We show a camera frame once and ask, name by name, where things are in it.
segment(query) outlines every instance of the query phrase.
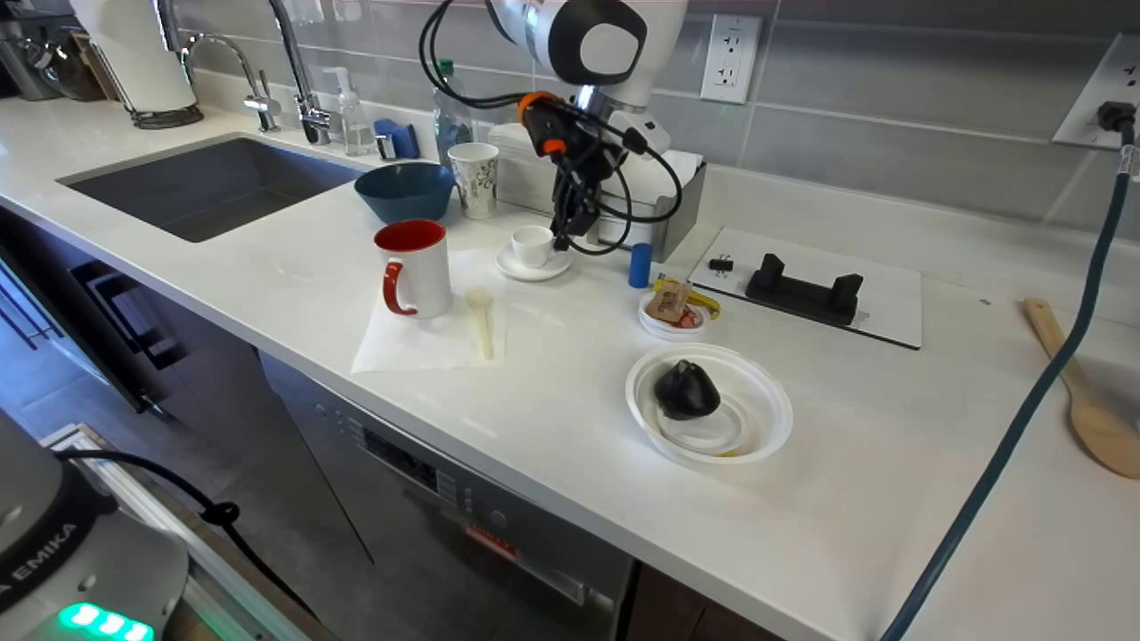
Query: white mug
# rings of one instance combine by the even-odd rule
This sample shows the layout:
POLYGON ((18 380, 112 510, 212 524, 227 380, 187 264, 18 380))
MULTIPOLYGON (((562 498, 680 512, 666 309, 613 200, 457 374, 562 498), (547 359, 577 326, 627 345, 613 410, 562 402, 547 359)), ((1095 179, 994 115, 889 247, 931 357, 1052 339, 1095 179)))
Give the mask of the white mug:
POLYGON ((509 230, 509 255, 516 266, 542 270, 555 251, 555 233, 542 223, 509 230))
POLYGON ((400 219, 374 233, 385 251, 381 299, 400 318, 437 318, 452 305, 447 229, 400 219))
POLYGON ((492 216, 494 213, 494 191, 498 191, 498 146, 492 142, 460 142, 450 149, 460 203, 472 216, 492 216))

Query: kitchen counter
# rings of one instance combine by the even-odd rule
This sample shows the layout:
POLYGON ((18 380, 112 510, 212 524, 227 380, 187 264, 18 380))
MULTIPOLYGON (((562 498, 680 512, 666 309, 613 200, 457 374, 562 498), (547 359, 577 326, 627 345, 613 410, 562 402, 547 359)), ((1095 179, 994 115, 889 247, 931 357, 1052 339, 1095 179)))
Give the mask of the kitchen counter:
MULTIPOLYGON (((784 636, 889 626, 1045 366, 1016 299, 1052 296, 1069 321, 1090 249, 1079 230, 714 168, 703 223, 671 270, 721 223, 916 266, 927 345, 908 351, 728 299, 708 342, 784 380, 794 433, 754 465, 703 470, 659 454, 627 414, 624 376, 659 342, 633 324, 621 255, 577 258, 550 283, 498 279, 506 230, 533 213, 450 229, 472 279, 498 296, 504 366, 352 374, 377 219, 351 185, 193 247, 57 182, 233 133, 252 136, 252 118, 212 110, 193 128, 136 133, 117 108, 5 101, 0 203, 784 636)), ((269 137, 308 149, 295 133, 269 137)), ((1133 390, 1136 266, 1140 249, 1120 247, 1088 342, 1090 371, 1133 390)), ((1140 631, 1140 483, 1090 463, 1063 410, 1065 394, 1046 394, 911 636, 1140 631)))

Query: green light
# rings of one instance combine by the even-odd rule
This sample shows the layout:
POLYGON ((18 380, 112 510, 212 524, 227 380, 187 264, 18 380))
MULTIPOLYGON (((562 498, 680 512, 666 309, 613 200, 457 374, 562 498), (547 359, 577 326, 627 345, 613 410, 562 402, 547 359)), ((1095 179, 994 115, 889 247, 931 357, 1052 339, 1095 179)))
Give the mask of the green light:
POLYGON ((61 607, 61 626, 91 626, 99 618, 105 607, 91 606, 91 600, 72 600, 69 607, 61 607))
POLYGON ((152 641, 152 626, 93 600, 72 600, 57 613, 57 624, 91 641, 152 641))
POLYGON ((117 616, 117 613, 107 613, 107 618, 105 618, 105 626, 99 626, 99 635, 117 635, 117 631, 125 631, 127 626, 127 618, 125 616, 117 616))
POLYGON ((152 641, 152 631, 136 624, 125 641, 152 641))

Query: paper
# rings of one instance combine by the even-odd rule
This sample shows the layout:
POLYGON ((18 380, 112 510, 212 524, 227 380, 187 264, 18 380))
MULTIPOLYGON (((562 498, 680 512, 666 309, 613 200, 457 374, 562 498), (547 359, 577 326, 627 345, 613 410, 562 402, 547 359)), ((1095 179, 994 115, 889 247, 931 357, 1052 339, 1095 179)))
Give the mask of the paper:
POLYGON ((725 229, 706 249, 703 264, 688 273, 690 283, 747 299, 747 279, 759 270, 761 255, 776 251, 792 279, 830 283, 840 273, 861 273, 858 313, 848 324, 854 333, 880 342, 923 349, 923 273, 905 266, 889 266, 858 255, 836 255, 822 249, 807 249, 776 243, 765 233, 747 233, 725 229), (714 258, 734 258, 729 270, 714 270, 714 258))
POLYGON ((460 366, 498 366, 506 351, 506 313, 494 258, 478 251, 450 251, 452 266, 452 309, 433 321, 395 318, 385 299, 371 302, 371 318, 352 359, 352 374, 368 371, 460 371, 460 366), (484 332, 474 296, 487 296, 484 332))

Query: sink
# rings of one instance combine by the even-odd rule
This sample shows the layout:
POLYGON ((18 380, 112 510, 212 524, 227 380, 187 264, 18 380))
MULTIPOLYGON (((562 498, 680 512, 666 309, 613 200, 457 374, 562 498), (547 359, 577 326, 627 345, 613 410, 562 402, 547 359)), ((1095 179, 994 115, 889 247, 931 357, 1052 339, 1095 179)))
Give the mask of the sink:
POLYGON ((308 153, 224 137, 174 156, 64 179, 64 185, 180 239, 207 243, 346 185, 357 175, 308 153))

